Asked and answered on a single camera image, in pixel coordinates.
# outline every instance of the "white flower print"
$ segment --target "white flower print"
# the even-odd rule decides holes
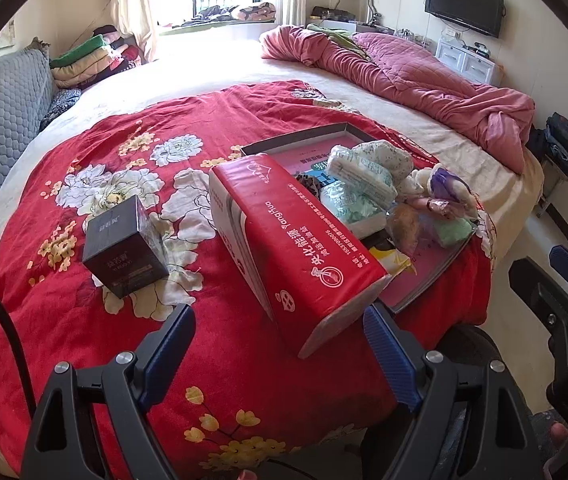
[[[208,174],[201,170],[180,171],[174,177],[177,190],[161,206],[161,218],[179,222],[177,238],[198,244],[215,238],[215,225],[208,197]]]
[[[85,197],[82,206],[77,210],[78,215],[89,215],[94,218],[104,211],[124,202],[127,198],[137,195],[139,202],[148,209],[160,201],[156,194],[164,185],[157,173],[150,170],[122,170],[113,175],[93,193]]]
[[[66,175],[55,202],[62,207],[81,207],[84,199],[112,176],[109,171],[104,173],[105,168],[104,164],[89,164],[77,174]]]
[[[169,162],[180,162],[187,160],[189,156],[197,155],[202,146],[201,139],[194,135],[173,137],[162,144],[157,144],[150,159],[154,160],[158,167],[167,166]]]
[[[490,259],[491,268],[495,265],[495,238],[497,230],[490,218],[490,215],[484,209],[477,209],[478,224],[475,234],[481,238],[481,249],[486,257]]]
[[[182,267],[195,263],[197,253],[193,250],[197,249],[197,244],[175,237],[173,222],[160,218],[156,212],[152,212],[149,218],[161,236],[161,243],[166,252],[166,266],[170,272],[182,270]]]
[[[93,283],[102,288],[102,301],[106,312],[118,314],[122,310],[126,298],[120,300],[96,276],[93,276]],[[181,269],[171,272],[166,278],[132,292],[127,298],[131,301],[133,313],[136,317],[166,321],[166,318],[173,312],[175,305],[195,303],[195,298],[189,296],[188,292],[202,290],[202,286],[203,277],[199,272]]]

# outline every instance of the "black box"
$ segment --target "black box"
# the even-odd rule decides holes
[[[120,299],[168,276],[161,237],[137,195],[88,222],[82,263]]]

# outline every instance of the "white bed sheet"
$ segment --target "white bed sheet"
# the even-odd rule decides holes
[[[323,70],[295,62],[262,60],[259,53],[256,41],[200,45],[196,52],[176,50],[170,59],[129,70],[87,90],[75,107],[53,121],[29,144],[8,174],[0,189],[0,237],[17,208],[30,172],[45,153],[99,120],[114,114],[137,112],[167,99],[221,90],[235,84],[301,79],[328,98],[342,101],[406,135],[463,178],[479,195],[496,226],[494,254],[496,262],[502,259],[523,228],[542,189],[541,166],[528,150],[524,174],[516,176],[472,141],[420,112],[374,96]],[[1,452],[0,472],[15,476]]]

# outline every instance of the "wall outlet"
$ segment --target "wall outlet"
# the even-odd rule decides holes
[[[452,27],[446,27],[444,29],[444,35],[455,38],[456,40],[462,39],[462,33],[459,30],[454,30]]]

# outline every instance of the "red floral bedspread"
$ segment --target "red floral bedspread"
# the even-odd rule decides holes
[[[24,343],[37,396],[57,362],[105,364],[156,330],[174,304],[190,303],[195,338],[164,402],[149,414],[181,478],[254,466],[388,415],[395,401],[361,325],[299,360],[211,220],[208,168],[268,137],[348,121],[411,151],[418,168],[436,162],[397,132],[313,97],[321,100],[301,81],[234,86],[104,119],[44,156],[0,242],[0,298]],[[81,264],[82,224],[133,194],[163,236],[171,275],[118,300]],[[398,323],[432,348],[453,324],[484,321],[489,290],[490,260],[473,237]],[[127,478],[106,410],[97,415],[113,473]],[[28,427],[0,329],[0,449],[16,471]]]

